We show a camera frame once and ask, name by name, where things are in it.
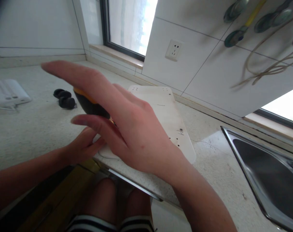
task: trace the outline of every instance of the finger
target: finger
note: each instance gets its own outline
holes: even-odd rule
[[[41,64],[46,72],[59,77],[86,92],[98,102],[114,120],[126,119],[131,102],[98,70],[67,61],[53,61]]]
[[[126,97],[129,101],[131,101],[134,104],[137,105],[141,105],[142,100],[138,97],[136,97],[135,95],[133,95],[132,93],[130,93],[129,91],[127,91],[126,89],[124,89],[122,86],[120,86],[119,84],[113,84],[119,91],[121,94],[124,95],[124,97]]]
[[[81,133],[82,132],[84,132],[84,131],[86,131],[87,129],[89,129],[90,127],[85,127],[82,131],[81,131]]]
[[[104,145],[106,144],[105,140],[100,137],[96,142],[86,149],[86,154],[94,156]]]
[[[86,127],[80,134],[80,143],[83,144],[84,146],[93,144],[93,140],[96,135],[97,135],[96,131],[94,131],[90,127]]]
[[[96,115],[81,114],[75,116],[71,122],[91,127],[107,142],[114,154],[119,155],[126,152],[127,145],[120,131],[108,119]]]

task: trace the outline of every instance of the wall socket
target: wall socket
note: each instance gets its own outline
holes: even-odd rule
[[[165,57],[175,62],[178,61],[178,58],[180,57],[182,44],[183,42],[181,41],[170,40]]]

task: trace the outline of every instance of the white board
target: white board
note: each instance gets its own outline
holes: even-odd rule
[[[187,160],[193,164],[196,160],[196,153],[177,109],[171,89],[160,86],[132,85],[128,90],[151,105],[168,137],[182,151]],[[99,154],[105,158],[119,159],[107,145],[99,151]]]

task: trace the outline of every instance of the white device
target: white device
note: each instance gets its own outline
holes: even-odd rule
[[[16,80],[0,80],[0,106],[15,106],[30,101],[30,96]]]

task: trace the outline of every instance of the countertop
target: countertop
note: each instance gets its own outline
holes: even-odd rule
[[[110,82],[126,89],[136,84],[88,61],[77,63],[98,69]],[[79,103],[76,109],[62,109],[53,96],[58,88],[73,93],[72,86],[45,73],[40,66],[0,69],[0,79],[16,79],[33,99],[19,105],[18,112],[0,110],[0,170],[65,146],[84,128],[70,123],[75,115],[84,113]],[[220,126],[289,153],[193,108],[181,103],[177,106],[197,154],[193,165],[223,200],[238,231],[279,231],[261,212]],[[171,186],[156,176],[136,171],[120,160],[98,154],[95,158],[179,206]]]

